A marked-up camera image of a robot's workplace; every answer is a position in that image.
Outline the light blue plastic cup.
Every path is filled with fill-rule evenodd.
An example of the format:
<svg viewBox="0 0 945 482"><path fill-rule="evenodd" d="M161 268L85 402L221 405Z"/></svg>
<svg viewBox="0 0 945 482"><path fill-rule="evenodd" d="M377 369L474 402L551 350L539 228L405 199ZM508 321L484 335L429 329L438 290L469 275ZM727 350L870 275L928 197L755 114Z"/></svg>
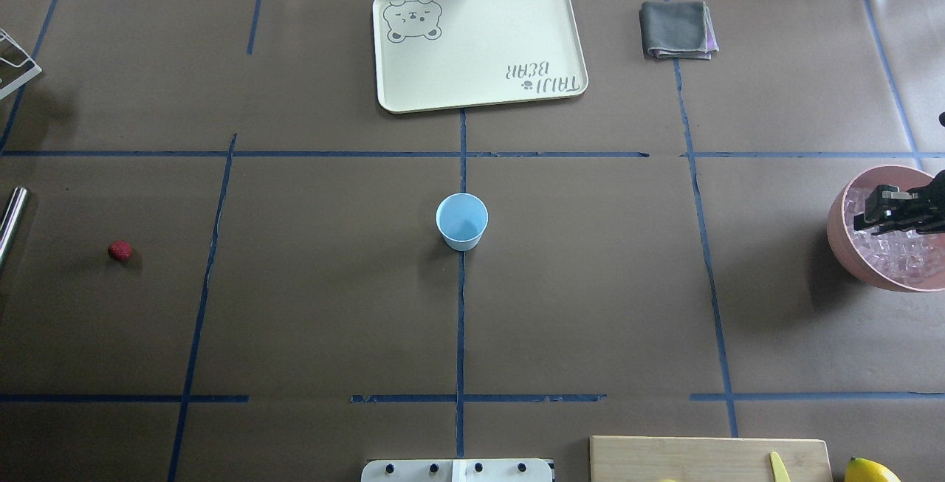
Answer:
<svg viewBox="0 0 945 482"><path fill-rule="evenodd" d="M455 251L476 247L489 225L489 212L479 197L469 193L446 196L435 212L436 229Z"/></svg>

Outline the red strawberry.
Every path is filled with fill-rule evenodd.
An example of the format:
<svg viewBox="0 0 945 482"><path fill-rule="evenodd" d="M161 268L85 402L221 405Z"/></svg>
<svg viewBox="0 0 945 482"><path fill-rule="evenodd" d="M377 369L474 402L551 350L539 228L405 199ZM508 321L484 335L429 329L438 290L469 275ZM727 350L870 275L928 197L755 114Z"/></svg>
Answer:
<svg viewBox="0 0 945 482"><path fill-rule="evenodd" d="M125 241L114 241L109 244L107 249L108 256L115 261L129 261L133 255L132 246Z"/></svg>

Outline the steel muddler black tip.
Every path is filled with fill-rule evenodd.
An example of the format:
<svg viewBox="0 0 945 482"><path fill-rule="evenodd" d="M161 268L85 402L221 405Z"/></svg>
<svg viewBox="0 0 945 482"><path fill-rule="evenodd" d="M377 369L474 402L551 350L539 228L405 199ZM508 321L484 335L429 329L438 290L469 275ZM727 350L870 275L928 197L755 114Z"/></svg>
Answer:
<svg viewBox="0 0 945 482"><path fill-rule="evenodd" d="M9 258L11 247L15 239L15 233L19 229L21 217L26 210L30 197L30 190L24 186L13 187L9 202L2 216L1 222L1 270Z"/></svg>

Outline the pink bowl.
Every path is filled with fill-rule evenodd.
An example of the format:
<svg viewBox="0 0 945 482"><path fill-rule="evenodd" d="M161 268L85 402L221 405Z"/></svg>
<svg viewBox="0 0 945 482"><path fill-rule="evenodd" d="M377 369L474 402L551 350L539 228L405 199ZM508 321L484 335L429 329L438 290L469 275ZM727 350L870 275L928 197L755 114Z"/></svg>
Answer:
<svg viewBox="0 0 945 482"><path fill-rule="evenodd" d="M828 243L841 266L857 279L896 292L943 290L943 233L891 232L873 235L874 227L855 232L853 217L863 213L876 186L901 190L927 185L928 173L901 165L873 167L855 176L834 200L828 216Z"/></svg>

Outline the yellow lemon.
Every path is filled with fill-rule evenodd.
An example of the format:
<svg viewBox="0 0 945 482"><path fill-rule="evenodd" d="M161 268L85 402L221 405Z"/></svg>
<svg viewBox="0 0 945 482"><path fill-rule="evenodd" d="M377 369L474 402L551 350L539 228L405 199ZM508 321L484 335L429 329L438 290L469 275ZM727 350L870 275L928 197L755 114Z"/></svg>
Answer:
<svg viewBox="0 0 945 482"><path fill-rule="evenodd" d="M877 461L851 456L846 465L844 482L900 482L901 479L887 466Z"/></svg>

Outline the folded grey cloth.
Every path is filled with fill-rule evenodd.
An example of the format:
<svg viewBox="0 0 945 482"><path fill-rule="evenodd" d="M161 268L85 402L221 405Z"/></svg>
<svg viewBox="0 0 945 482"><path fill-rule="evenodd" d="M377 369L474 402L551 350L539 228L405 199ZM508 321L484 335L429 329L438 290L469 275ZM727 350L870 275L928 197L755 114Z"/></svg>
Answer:
<svg viewBox="0 0 945 482"><path fill-rule="evenodd" d="M649 58L708 61L720 50L705 1L642 2L640 25Z"/></svg>

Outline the yellow knife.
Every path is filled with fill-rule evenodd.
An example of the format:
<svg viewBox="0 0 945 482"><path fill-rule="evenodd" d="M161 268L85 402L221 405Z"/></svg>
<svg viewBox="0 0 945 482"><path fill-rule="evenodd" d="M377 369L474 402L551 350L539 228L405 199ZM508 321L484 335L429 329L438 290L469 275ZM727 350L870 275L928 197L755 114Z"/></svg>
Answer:
<svg viewBox="0 0 945 482"><path fill-rule="evenodd" d="M774 482L791 482L790 475L786 469L786 465L782 459L782 456L775 451L769 453L769 463L771 466L771 472Z"/></svg>

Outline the wooden cutting board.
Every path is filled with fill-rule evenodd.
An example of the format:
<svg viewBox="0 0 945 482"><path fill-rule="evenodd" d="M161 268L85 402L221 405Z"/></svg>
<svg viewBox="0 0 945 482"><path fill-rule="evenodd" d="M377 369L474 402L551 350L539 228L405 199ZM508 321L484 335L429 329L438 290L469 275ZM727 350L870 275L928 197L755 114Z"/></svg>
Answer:
<svg viewBox="0 0 945 482"><path fill-rule="evenodd" d="M770 455L792 481L831 481L829 452L816 439L617 437L588 440L593 481L773 481Z"/></svg>

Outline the cream bear serving tray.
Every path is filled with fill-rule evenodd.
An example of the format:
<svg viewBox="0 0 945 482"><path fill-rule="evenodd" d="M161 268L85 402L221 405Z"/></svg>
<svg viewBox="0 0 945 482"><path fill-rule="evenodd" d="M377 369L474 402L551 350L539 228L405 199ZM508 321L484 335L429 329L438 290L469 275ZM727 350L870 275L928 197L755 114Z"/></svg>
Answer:
<svg viewBox="0 0 945 482"><path fill-rule="evenodd" d="M576 97L571 0L374 0L376 95L395 114Z"/></svg>

